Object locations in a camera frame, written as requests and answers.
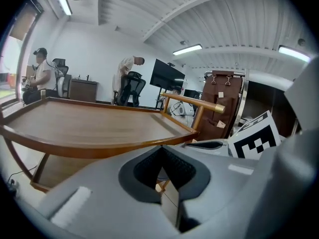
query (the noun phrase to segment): mesh chair back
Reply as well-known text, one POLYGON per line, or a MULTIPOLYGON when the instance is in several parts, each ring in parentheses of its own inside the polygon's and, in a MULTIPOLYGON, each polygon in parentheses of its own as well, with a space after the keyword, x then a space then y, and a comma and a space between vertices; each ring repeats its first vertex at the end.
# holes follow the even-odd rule
POLYGON ((53 62, 56 64, 57 67, 65 66, 65 59, 63 58, 55 58, 53 59, 53 62))
POLYGON ((65 59, 55 58, 52 61, 56 64, 57 68, 63 73, 63 76, 65 77, 69 71, 69 67, 65 65, 65 59))
POLYGON ((123 75, 121 78, 121 89, 116 97, 118 105, 126 106, 130 95, 133 96, 133 107, 138 107, 139 96, 143 88, 145 87, 146 81, 134 77, 132 75, 123 75))

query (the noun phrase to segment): ceiling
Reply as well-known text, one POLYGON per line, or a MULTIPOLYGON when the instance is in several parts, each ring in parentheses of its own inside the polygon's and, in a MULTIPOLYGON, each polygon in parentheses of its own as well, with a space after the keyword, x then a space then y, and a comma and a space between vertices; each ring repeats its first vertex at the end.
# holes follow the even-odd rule
POLYGON ((207 70, 255 69, 296 78, 304 62, 279 45, 309 56, 318 52, 287 0, 68 0, 71 21, 111 25, 165 54, 200 43, 202 50, 172 56, 198 76, 207 70), (303 38, 306 45, 298 45, 303 38))

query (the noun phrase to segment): black monitor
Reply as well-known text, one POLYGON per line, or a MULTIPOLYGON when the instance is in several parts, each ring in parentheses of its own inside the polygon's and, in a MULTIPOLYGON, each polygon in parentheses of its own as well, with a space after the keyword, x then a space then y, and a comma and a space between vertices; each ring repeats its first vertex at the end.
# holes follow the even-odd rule
POLYGON ((156 60, 150 84, 166 90, 172 90, 174 86, 183 86, 185 75, 170 65, 156 60))
POLYGON ((196 90, 185 90, 184 97, 199 99, 200 93, 196 90))

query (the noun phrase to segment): man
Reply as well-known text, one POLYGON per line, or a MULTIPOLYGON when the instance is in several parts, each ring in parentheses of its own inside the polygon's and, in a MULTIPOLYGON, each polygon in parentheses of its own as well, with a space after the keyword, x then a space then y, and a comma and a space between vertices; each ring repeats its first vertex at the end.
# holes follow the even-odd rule
POLYGON ((53 62, 46 60, 47 51, 45 48, 39 48, 34 53, 38 64, 35 79, 30 80, 30 87, 37 87, 37 91, 28 90, 23 93, 23 101, 26 105, 36 102, 41 99, 41 90, 45 90, 46 97, 58 97, 55 71, 57 69, 53 62))
POLYGON ((144 58, 140 57, 128 57, 123 59, 118 67, 117 73, 113 76, 113 82, 112 82, 112 87, 113 87, 113 92, 112 92, 112 97, 114 95, 114 91, 120 91, 121 89, 121 77, 125 74, 128 74, 129 71, 132 69, 133 65, 143 65, 145 62, 144 58))

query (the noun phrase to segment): wooden table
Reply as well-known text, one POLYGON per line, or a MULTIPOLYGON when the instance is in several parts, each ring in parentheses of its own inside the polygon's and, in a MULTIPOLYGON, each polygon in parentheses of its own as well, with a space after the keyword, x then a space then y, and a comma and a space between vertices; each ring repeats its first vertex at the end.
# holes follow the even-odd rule
MULTIPOLYGON (((224 109, 196 99, 166 96, 195 102, 199 109, 224 109)), ((42 191, 97 159, 152 145, 175 145, 199 134, 164 112, 56 98, 43 98, 5 118, 1 112, 0 133, 31 184, 42 191), (46 153, 34 176, 20 160, 12 141, 46 153)))

